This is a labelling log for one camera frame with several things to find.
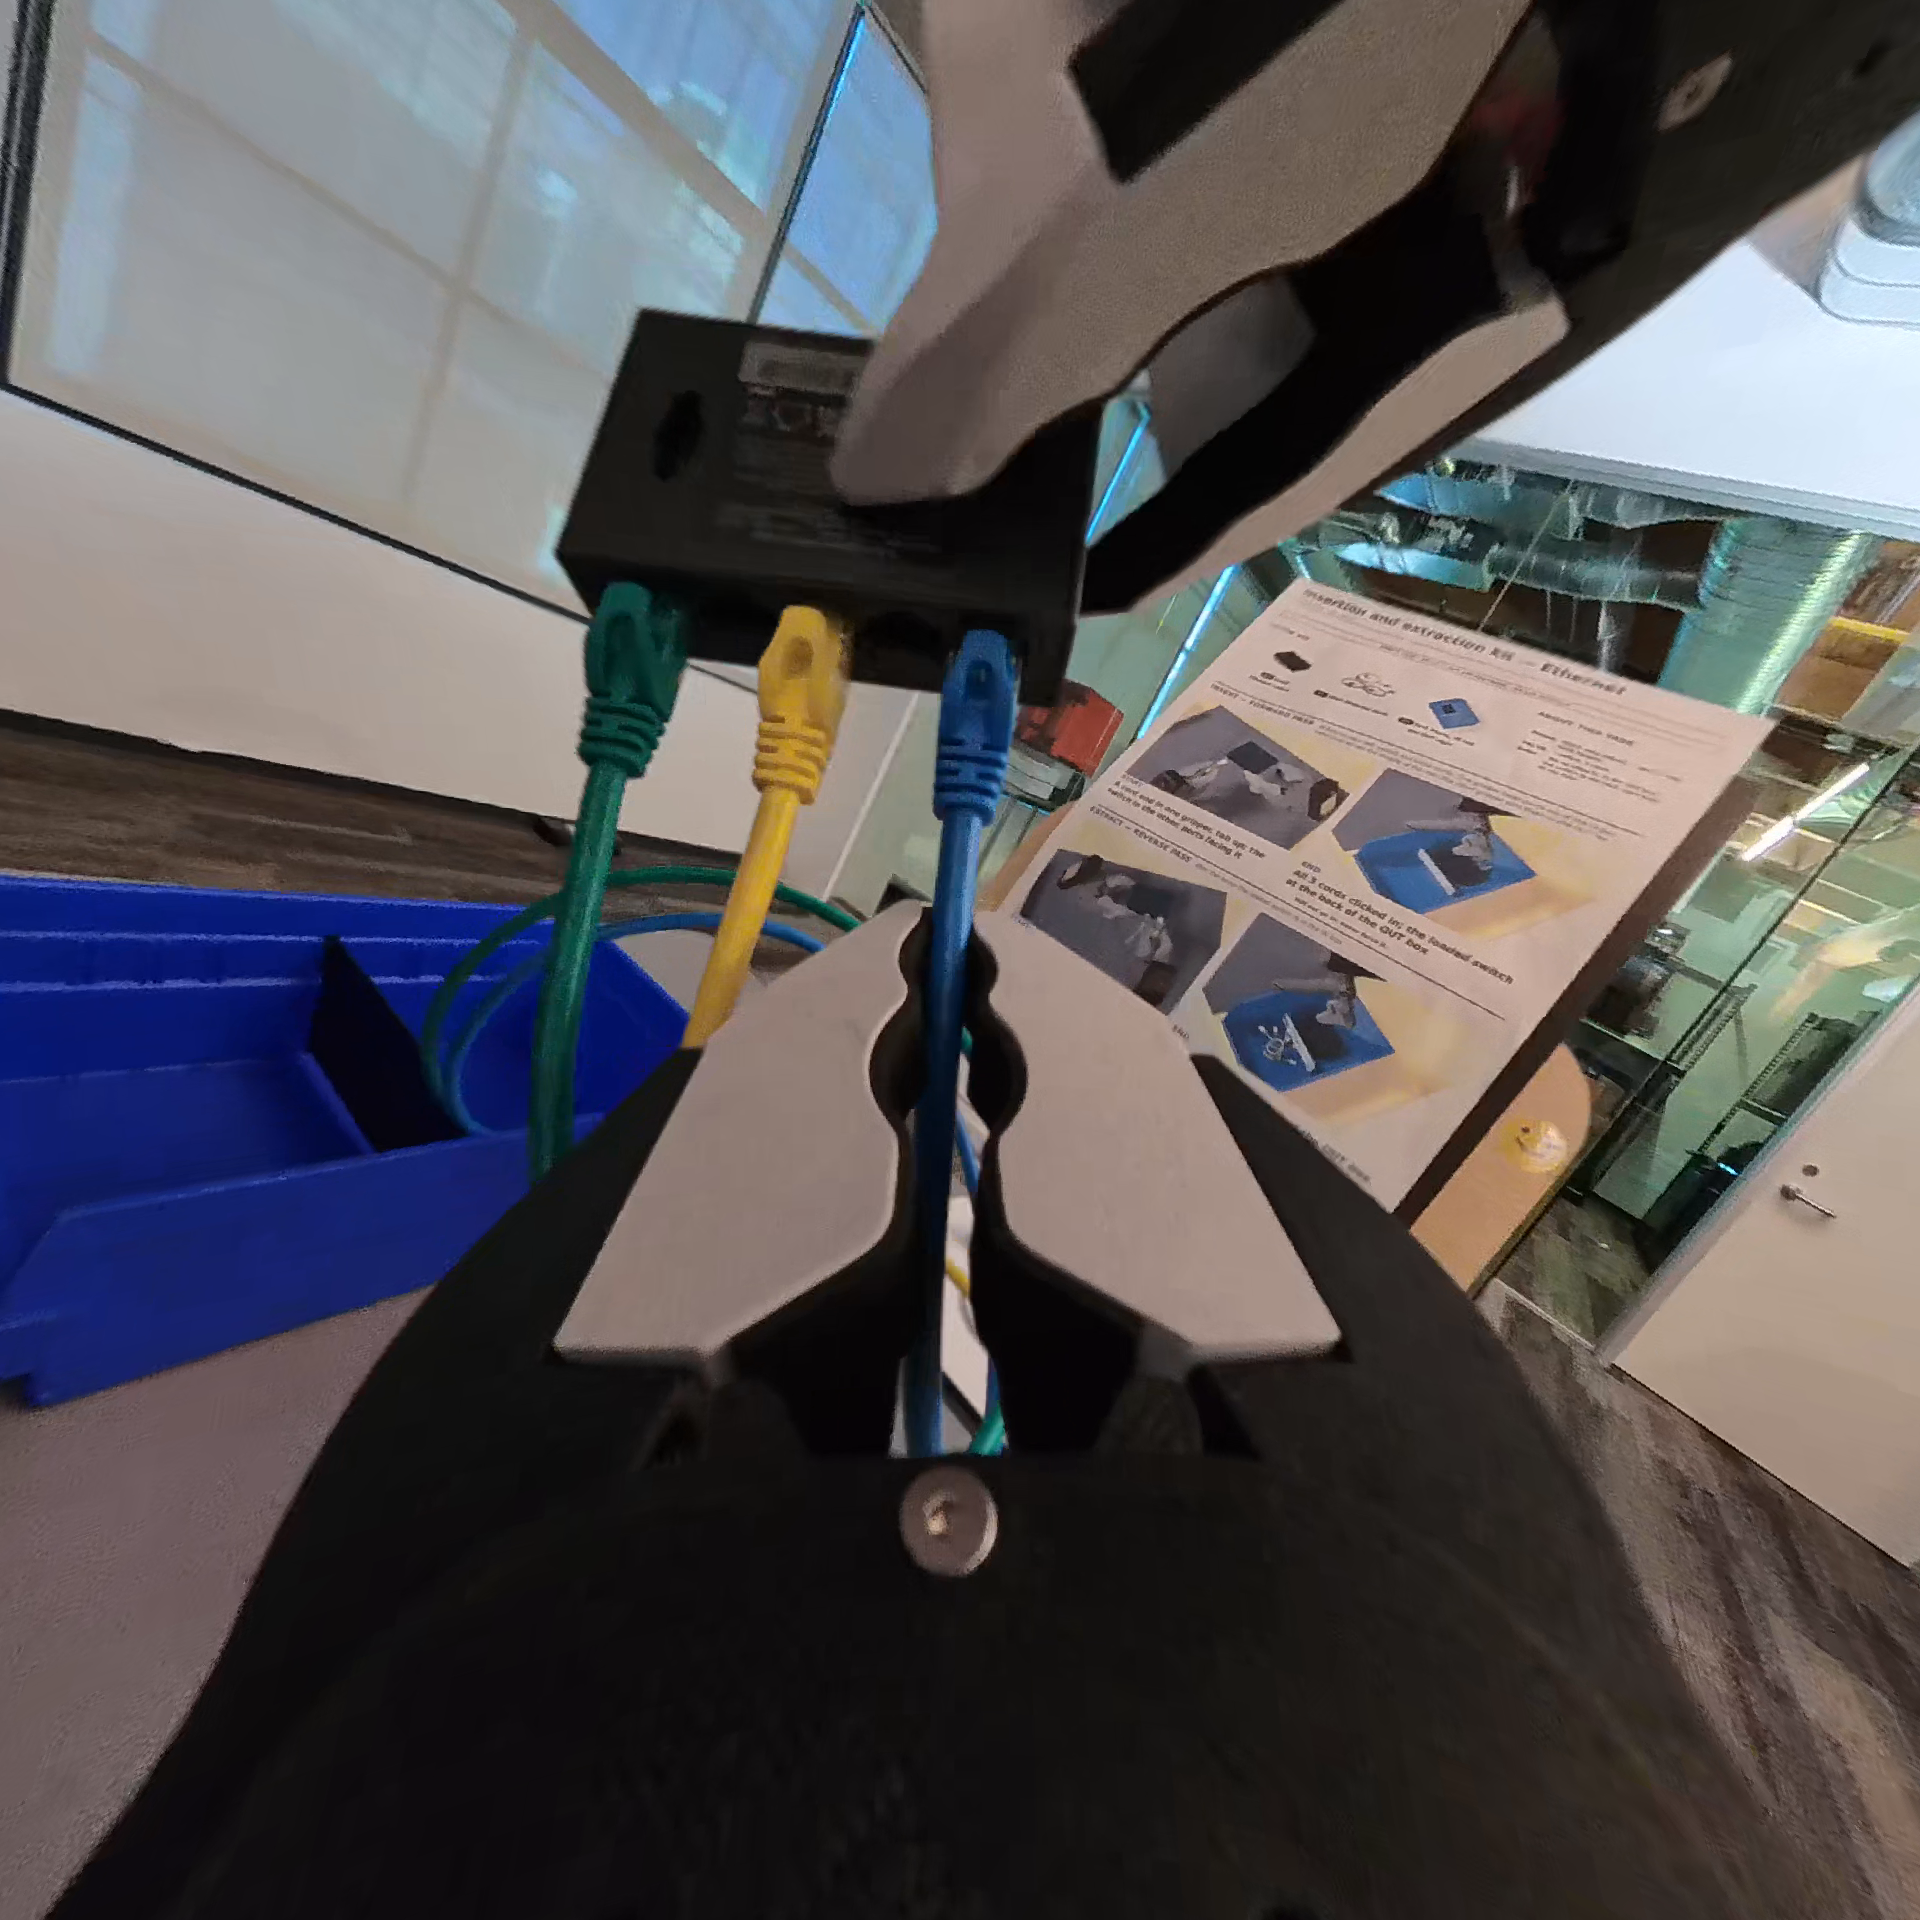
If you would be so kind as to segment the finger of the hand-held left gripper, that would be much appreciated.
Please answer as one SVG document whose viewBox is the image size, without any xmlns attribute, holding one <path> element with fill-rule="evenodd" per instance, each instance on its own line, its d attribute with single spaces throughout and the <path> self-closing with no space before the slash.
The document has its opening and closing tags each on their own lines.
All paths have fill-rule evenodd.
<svg viewBox="0 0 1920 1920">
<path fill-rule="evenodd" d="M 1553 292 L 1512 299 L 1487 272 L 1296 281 L 1313 339 L 1249 412 L 1087 558 L 1079 607 L 1128 611 L 1333 516 L 1568 339 Z"/>
<path fill-rule="evenodd" d="M 1443 5 L 926 5 L 935 236 L 835 447 L 856 505 L 986 491 L 1149 383 L 1175 475 L 1313 343 L 1296 260 L 1446 145 Z"/>
</svg>

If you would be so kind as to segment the blue plastic bin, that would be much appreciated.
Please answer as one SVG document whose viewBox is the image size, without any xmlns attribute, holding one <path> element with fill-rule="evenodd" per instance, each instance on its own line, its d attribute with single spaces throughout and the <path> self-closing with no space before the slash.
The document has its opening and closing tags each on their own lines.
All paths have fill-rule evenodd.
<svg viewBox="0 0 1920 1920">
<path fill-rule="evenodd" d="M 450 1276 L 523 1195 L 534 994 L 480 1132 L 371 1153 L 307 1054 L 346 939 L 413 1034 L 512 904 L 6 877 L 0 1374 L 85 1399 Z"/>
</svg>

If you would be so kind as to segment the orange box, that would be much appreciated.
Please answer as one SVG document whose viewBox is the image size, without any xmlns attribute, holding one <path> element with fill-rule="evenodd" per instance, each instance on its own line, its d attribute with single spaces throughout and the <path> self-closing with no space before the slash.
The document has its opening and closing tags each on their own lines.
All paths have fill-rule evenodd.
<svg viewBox="0 0 1920 1920">
<path fill-rule="evenodd" d="M 1105 694 L 1071 684 L 1071 700 L 1060 704 L 1027 704 L 1016 740 L 1031 756 L 1098 779 L 1117 729 L 1121 729 L 1121 709 Z"/>
</svg>

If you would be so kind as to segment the black bin divider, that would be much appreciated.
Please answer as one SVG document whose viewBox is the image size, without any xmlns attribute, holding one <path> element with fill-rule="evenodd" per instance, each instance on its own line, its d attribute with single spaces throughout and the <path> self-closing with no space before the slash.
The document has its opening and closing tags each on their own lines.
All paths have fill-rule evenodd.
<svg viewBox="0 0 1920 1920">
<path fill-rule="evenodd" d="M 416 1034 L 386 1003 L 346 939 L 319 948 L 307 1054 L 371 1153 L 457 1144 L 463 1125 L 427 1091 Z"/>
</svg>

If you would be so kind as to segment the black network switch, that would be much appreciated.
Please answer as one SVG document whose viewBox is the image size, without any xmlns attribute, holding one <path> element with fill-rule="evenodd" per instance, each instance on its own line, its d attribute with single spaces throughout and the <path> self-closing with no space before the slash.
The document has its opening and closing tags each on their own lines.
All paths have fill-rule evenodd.
<svg viewBox="0 0 1920 1920">
<path fill-rule="evenodd" d="M 1057 704 L 1079 618 L 1103 412 L 932 505 L 844 505 L 827 451 L 869 339 L 640 306 L 557 561 L 596 607 L 683 607 L 692 660 L 757 666 L 789 607 L 849 628 L 849 681 L 932 694 L 957 642 L 1010 636 L 1021 704 Z"/>
</svg>

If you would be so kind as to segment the silver ventilation duct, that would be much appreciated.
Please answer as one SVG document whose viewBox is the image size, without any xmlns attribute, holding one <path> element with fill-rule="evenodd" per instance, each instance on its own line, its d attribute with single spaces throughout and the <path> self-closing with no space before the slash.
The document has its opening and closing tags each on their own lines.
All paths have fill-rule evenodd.
<svg viewBox="0 0 1920 1920">
<path fill-rule="evenodd" d="M 1563 649 L 1602 667 L 1760 715 L 1880 569 L 1914 569 L 1914 539 L 1722 505 L 1616 480 L 1508 465 L 1425 465 L 1372 493 L 1391 516 L 1385 569 L 1563 618 Z"/>
</svg>

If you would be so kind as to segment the white ceiling device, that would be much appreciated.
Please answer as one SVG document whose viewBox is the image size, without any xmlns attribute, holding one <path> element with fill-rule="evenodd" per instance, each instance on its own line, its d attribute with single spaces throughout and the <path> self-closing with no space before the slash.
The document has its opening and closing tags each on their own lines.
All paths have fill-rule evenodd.
<svg viewBox="0 0 1920 1920">
<path fill-rule="evenodd" d="M 1815 272 L 1815 302 L 1850 325 L 1920 330 L 1920 147 L 1871 154 Z"/>
</svg>

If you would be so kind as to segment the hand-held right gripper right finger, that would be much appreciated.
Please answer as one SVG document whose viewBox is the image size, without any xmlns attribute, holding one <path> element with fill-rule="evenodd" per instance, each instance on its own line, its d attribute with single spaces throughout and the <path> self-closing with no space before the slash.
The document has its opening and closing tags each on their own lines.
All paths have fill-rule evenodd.
<svg viewBox="0 0 1920 1920">
<path fill-rule="evenodd" d="M 973 1320 L 1010 1453 L 1089 1453 L 1121 1396 L 1344 1353 L 1190 1045 L 1057 943 L 973 943 Z"/>
</svg>

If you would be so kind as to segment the instruction poster stand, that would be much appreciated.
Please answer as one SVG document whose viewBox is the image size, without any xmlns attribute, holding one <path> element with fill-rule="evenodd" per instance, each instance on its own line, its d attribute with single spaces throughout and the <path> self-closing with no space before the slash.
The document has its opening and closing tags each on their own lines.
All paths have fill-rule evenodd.
<svg viewBox="0 0 1920 1920">
<path fill-rule="evenodd" d="M 1294 579 L 987 887 L 1476 1290 L 1586 1138 L 1577 1024 L 1707 867 L 1768 715 Z"/>
</svg>

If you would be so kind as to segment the white door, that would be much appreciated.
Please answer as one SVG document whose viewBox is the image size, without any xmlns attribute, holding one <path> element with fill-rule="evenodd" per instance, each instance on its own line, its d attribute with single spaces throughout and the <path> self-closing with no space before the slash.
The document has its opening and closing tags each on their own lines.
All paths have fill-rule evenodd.
<svg viewBox="0 0 1920 1920">
<path fill-rule="evenodd" d="M 1920 1558 L 1920 994 L 1768 1144 L 1602 1361 Z"/>
</svg>

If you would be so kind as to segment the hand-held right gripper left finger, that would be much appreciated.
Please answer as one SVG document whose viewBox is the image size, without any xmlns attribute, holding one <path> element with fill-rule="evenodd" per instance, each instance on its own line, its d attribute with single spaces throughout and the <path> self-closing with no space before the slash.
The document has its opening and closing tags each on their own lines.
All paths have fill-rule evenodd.
<svg viewBox="0 0 1920 1920">
<path fill-rule="evenodd" d="M 692 1065 L 557 1331 L 579 1363 L 768 1384 L 812 1453 L 893 1453 L 918 1331 L 926 904 L 737 1009 Z"/>
</svg>

